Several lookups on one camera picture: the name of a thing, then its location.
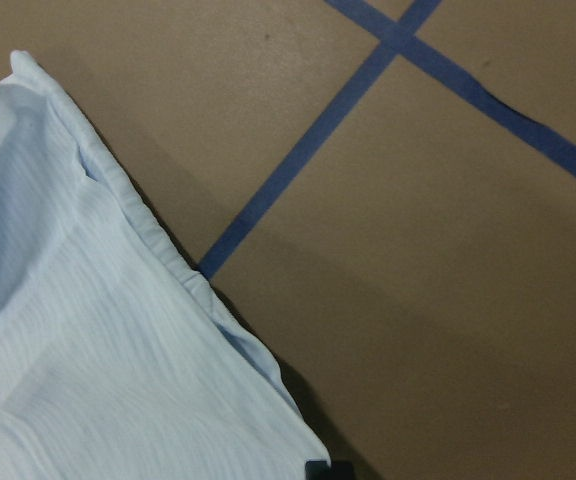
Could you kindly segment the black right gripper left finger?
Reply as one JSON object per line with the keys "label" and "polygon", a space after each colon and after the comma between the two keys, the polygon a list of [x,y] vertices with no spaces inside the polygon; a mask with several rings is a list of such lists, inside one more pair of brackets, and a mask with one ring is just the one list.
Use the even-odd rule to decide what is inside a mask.
{"label": "black right gripper left finger", "polygon": [[329,464],[324,460],[309,460],[305,463],[306,480],[326,480],[329,476]]}

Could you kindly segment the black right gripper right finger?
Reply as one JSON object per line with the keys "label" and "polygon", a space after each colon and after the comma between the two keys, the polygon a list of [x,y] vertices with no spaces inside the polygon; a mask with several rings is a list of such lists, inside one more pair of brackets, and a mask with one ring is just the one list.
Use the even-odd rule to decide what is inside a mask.
{"label": "black right gripper right finger", "polygon": [[329,480],[354,480],[354,466],[350,461],[332,461],[328,470]]}

